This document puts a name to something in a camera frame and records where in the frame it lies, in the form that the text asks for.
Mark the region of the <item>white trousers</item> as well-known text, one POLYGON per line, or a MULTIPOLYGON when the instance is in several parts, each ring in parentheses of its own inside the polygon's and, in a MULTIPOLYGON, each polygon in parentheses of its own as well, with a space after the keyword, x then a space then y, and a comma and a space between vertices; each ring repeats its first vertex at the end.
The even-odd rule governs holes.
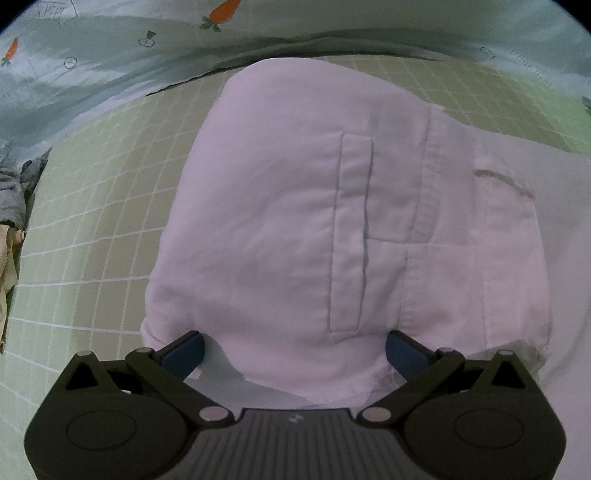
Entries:
POLYGON ((190 330, 194 383, 239 410, 362 407, 401 384, 398 329, 474 359, 516 351, 590 475, 590 161, 464 125, 320 60, 233 75, 188 154, 143 343, 190 330))

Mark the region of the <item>green grid bed sheet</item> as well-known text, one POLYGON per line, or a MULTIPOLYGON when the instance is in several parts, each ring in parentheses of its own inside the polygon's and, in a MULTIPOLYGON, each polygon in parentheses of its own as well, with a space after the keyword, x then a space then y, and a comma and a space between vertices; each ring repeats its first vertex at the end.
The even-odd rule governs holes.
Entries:
MULTIPOLYGON (((454 61, 336 56, 403 87, 457 120, 580 154, 583 102, 524 77, 454 61)), ((1 475, 29 479, 24 432, 71 356, 111 360, 140 343, 144 292, 194 141, 228 74, 111 110, 51 151, 31 201, 1 357, 1 475)))

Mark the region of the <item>beige shirt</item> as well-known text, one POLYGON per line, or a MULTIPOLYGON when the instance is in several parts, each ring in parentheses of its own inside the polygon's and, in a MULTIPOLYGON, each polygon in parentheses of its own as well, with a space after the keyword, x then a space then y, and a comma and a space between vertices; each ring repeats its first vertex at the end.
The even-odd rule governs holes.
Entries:
POLYGON ((1 349, 4 349, 6 323, 8 317, 8 294, 18 281, 15 257, 26 238, 24 230, 16 229, 7 224, 1 225, 1 257, 0 257, 0 331, 1 349))

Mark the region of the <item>grey garment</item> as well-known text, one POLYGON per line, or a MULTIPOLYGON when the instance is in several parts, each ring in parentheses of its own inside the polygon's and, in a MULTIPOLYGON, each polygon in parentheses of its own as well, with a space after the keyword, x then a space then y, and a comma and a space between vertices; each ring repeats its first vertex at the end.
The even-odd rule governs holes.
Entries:
POLYGON ((1 224, 23 229, 27 224, 27 202, 31 199, 48 162, 51 150, 18 163, 10 158, 10 147, 1 142, 1 224))

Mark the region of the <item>carrot print light quilt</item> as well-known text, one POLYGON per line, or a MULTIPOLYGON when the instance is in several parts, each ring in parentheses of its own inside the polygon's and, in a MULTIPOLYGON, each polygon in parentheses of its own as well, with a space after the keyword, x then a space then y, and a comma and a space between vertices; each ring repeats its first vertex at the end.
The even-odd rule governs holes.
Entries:
POLYGON ((208 73, 280 55, 457 58, 590 93, 590 5, 575 1, 5 1, 1 160, 208 73))

